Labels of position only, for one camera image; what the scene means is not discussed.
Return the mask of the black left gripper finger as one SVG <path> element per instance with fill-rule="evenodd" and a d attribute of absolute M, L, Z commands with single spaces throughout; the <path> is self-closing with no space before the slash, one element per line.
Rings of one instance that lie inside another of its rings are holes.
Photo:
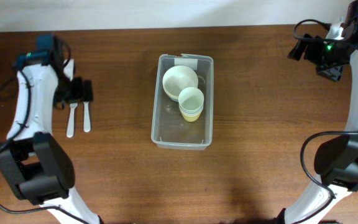
<path fill-rule="evenodd" d="M 69 103 L 77 103 L 83 98 L 83 81 L 81 77 L 76 77 L 71 82 Z"/>
<path fill-rule="evenodd" d="M 85 80 L 83 82 L 83 101 L 91 102 L 93 101 L 93 87 L 91 80 Z"/>

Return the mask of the white plastic spoon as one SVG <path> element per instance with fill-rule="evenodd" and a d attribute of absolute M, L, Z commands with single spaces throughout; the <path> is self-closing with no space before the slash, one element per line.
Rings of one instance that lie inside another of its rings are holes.
<path fill-rule="evenodd" d="M 84 104 L 83 130 L 84 132 L 88 133 L 91 131 L 89 101 L 84 101 L 83 104 Z"/>

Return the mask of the white plastic fork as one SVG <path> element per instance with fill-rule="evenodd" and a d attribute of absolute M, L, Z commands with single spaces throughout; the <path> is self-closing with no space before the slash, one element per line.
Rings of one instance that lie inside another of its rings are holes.
<path fill-rule="evenodd" d="M 70 114 L 68 118 L 66 136 L 72 138 L 74 136 L 75 129 L 75 110 L 78 106 L 78 103 L 70 103 Z"/>

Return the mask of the yellow plastic bowl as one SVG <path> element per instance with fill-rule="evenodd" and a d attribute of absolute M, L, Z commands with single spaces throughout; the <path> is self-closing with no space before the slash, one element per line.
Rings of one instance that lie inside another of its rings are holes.
<path fill-rule="evenodd" d="M 167 95 L 171 100 L 173 100 L 173 101 L 178 101 L 178 96 L 175 96 L 175 95 L 169 93 L 166 89 L 163 89 L 163 90 L 164 90 L 164 92 L 166 93 L 166 95 Z"/>

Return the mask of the green plastic bowl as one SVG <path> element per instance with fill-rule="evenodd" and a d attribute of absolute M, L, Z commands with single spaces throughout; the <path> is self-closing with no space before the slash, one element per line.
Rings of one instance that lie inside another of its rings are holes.
<path fill-rule="evenodd" d="M 168 97 L 169 97 L 171 100 L 178 102 L 178 97 L 177 97 L 177 96 L 168 94 Z"/>

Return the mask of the white plastic bowl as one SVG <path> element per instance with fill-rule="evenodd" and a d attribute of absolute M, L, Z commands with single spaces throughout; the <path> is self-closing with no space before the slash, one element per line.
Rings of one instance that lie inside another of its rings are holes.
<path fill-rule="evenodd" d="M 184 65 L 169 68 L 163 75 L 163 89 L 179 96 L 180 92 L 188 87 L 198 86 L 198 77 L 194 70 Z"/>

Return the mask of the cream plastic cup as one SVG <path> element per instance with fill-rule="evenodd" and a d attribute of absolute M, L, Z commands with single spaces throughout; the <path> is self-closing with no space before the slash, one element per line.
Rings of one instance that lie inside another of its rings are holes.
<path fill-rule="evenodd" d="M 186 109 L 196 109 L 204 104 L 204 94 L 196 87 L 188 87 L 182 90 L 178 97 L 179 106 Z"/>

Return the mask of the yellow plastic cup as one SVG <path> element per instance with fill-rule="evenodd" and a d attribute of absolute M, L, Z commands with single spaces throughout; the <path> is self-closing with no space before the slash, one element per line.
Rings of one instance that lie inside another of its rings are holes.
<path fill-rule="evenodd" d="M 201 113 L 196 113 L 196 114 L 181 113 L 181 115 L 187 122 L 194 122 L 200 117 Z"/>

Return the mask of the pink plastic cup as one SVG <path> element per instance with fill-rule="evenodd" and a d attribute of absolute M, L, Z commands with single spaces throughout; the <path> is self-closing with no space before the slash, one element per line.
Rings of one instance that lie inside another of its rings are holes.
<path fill-rule="evenodd" d="M 183 108 L 180 108 L 180 112 L 182 114 L 184 114 L 185 116 L 198 116 L 199 114 L 201 114 L 203 111 L 202 108 L 195 110 L 195 111 L 190 111 L 190 110 L 185 110 Z"/>

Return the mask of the green plastic cup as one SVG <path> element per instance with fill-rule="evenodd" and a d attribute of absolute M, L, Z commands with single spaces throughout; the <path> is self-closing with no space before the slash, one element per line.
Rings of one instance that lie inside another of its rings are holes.
<path fill-rule="evenodd" d="M 184 108 L 184 107 L 182 107 L 182 106 L 180 105 L 180 106 L 179 106 L 179 109 L 180 109 L 181 112 L 184 112 L 184 113 L 186 113 L 186 114 L 196 114 L 196 113 L 202 112 L 203 106 L 200 106 L 200 107 L 198 107 L 198 108 L 196 108 L 196 109 L 190 110 L 190 109 L 186 109 L 186 108 Z"/>

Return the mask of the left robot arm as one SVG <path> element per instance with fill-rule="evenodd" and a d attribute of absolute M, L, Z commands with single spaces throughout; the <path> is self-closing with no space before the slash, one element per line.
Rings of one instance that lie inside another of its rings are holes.
<path fill-rule="evenodd" d="M 12 193 L 49 211 L 60 223 L 102 223 L 75 188 L 75 170 L 52 135 L 52 111 L 68 104 L 67 137 L 74 135 L 75 109 L 84 104 L 83 129 L 91 130 L 90 80 L 75 76 L 70 46 L 53 34 L 37 37 L 36 49 L 18 56 L 13 70 L 19 91 L 13 124 L 0 143 L 0 171 Z"/>

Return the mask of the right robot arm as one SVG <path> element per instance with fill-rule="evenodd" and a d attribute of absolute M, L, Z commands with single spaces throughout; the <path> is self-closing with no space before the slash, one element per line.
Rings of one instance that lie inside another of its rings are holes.
<path fill-rule="evenodd" d="M 79 190 L 109 221 L 263 223 L 308 184 L 298 167 L 308 136 L 349 115 L 354 74 L 340 87 L 287 59 L 289 26 L 93 32 L 94 131 L 80 138 Z M 160 53 L 214 59 L 213 142 L 159 149 L 152 124 Z"/>

